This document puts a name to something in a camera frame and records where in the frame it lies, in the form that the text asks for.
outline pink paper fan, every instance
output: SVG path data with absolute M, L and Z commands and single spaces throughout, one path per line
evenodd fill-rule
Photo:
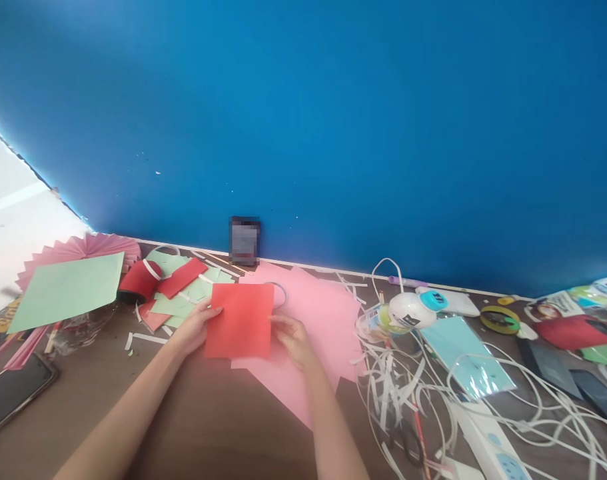
M 71 237 L 65 243 L 57 240 L 52 247 L 44 247 L 41 253 L 32 255 L 32 260 L 24 262 L 25 270 L 19 274 L 19 280 L 16 281 L 16 284 L 21 290 L 25 291 L 35 270 L 41 265 L 102 257 L 119 252 L 125 253 L 123 269 L 121 270 L 123 273 L 126 273 L 141 258 L 139 244 L 128 237 L 106 235 L 104 233 L 96 235 L 86 233 L 84 238 Z

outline hand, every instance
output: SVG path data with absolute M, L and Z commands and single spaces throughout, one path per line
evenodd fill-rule
M 223 310 L 223 307 L 209 309 L 211 300 L 212 297 L 207 297 L 195 306 L 168 340 L 167 345 L 173 345 L 183 355 L 189 355 L 205 342 L 207 334 L 205 323 L 209 319 L 216 317 Z
M 301 370 L 320 365 L 318 357 L 312 348 L 305 326 L 287 315 L 272 315 L 273 332 L 290 354 L 292 362 Z

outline red paper roll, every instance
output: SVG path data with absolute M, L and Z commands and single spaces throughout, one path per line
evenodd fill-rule
M 155 262 L 148 260 L 141 260 L 136 262 L 130 271 L 123 277 L 119 290 L 117 292 L 119 300 L 125 303 L 134 305 L 139 302 L 140 304 L 146 303 L 152 298 L 163 272 Z

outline red card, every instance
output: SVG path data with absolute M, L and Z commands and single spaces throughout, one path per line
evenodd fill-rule
M 191 259 L 188 263 L 176 269 L 170 278 L 161 281 L 157 291 L 171 299 L 207 269 L 208 266 L 198 259 Z
M 139 315 L 152 331 L 156 331 L 165 321 L 172 315 L 165 315 L 164 313 L 155 313 L 150 311 L 155 306 L 156 300 L 150 300 L 139 307 Z
M 208 321 L 206 358 L 270 357 L 274 285 L 215 283 L 212 308 L 223 307 Z

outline power strip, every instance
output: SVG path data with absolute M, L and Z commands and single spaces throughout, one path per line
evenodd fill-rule
M 532 480 L 498 422 L 483 416 L 491 416 L 492 411 L 483 402 L 466 403 L 465 407 L 450 402 L 452 414 L 486 478 Z
M 437 451 L 434 454 L 434 458 L 441 461 L 441 450 Z M 443 460 L 443 464 L 449 469 L 441 470 L 441 477 L 448 480 L 485 480 L 483 474 L 472 467 L 465 465 L 457 460 L 451 459 L 450 457 L 445 457 Z

